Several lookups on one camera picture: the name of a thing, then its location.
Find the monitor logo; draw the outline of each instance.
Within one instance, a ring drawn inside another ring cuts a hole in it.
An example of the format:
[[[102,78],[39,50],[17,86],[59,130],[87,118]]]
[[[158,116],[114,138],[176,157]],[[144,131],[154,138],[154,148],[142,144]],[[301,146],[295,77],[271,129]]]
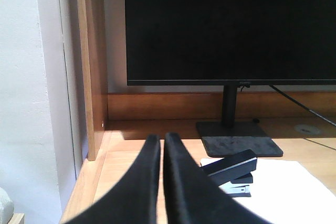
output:
[[[240,81],[239,82],[240,85],[251,85],[251,82],[250,81]]]

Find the monitor neck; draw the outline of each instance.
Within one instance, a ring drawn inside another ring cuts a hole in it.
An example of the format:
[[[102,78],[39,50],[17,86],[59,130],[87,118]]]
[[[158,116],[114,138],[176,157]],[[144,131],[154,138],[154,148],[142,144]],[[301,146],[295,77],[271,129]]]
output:
[[[237,88],[236,85],[225,85],[223,88],[222,126],[226,128],[235,124]]]

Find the monitor base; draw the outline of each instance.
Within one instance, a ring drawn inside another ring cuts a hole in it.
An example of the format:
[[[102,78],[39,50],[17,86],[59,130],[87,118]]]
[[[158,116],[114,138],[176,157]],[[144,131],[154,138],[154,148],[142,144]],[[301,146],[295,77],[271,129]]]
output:
[[[236,122],[225,128],[220,122],[198,122],[197,130],[209,157],[227,157],[251,149],[257,157],[282,157],[283,151],[253,122]]]

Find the black monitor screen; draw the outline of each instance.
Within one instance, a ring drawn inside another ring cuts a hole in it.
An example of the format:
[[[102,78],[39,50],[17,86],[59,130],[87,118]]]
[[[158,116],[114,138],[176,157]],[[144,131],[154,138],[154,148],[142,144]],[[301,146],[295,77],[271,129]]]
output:
[[[336,84],[336,0],[125,0],[129,85]]]

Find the wooden shelf edge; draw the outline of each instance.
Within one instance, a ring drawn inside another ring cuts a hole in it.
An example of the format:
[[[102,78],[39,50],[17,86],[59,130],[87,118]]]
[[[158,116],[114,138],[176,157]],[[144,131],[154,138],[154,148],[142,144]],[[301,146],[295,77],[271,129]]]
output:
[[[8,224],[24,224],[25,215],[24,214],[13,214]]]

